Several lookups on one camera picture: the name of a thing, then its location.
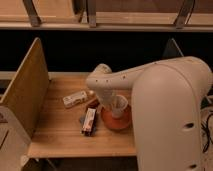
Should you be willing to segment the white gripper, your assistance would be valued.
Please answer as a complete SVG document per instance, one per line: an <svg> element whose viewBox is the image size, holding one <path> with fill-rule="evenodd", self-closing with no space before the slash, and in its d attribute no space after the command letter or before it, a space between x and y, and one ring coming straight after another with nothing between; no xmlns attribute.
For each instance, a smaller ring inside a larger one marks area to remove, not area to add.
<svg viewBox="0 0 213 171"><path fill-rule="evenodd" d="M115 101L116 93L113 90L97 92L97 98L104 108L110 109Z"/></svg>

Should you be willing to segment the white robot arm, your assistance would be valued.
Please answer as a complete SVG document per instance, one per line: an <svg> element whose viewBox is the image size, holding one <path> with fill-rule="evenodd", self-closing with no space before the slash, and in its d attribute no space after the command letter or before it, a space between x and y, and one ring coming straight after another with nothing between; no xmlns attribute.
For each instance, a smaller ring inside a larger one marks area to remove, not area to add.
<svg viewBox="0 0 213 171"><path fill-rule="evenodd" d="M98 65L86 85L107 105L116 89L131 91L139 171L202 171L201 103L213 85L197 57L160 60L113 73Z"/></svg>

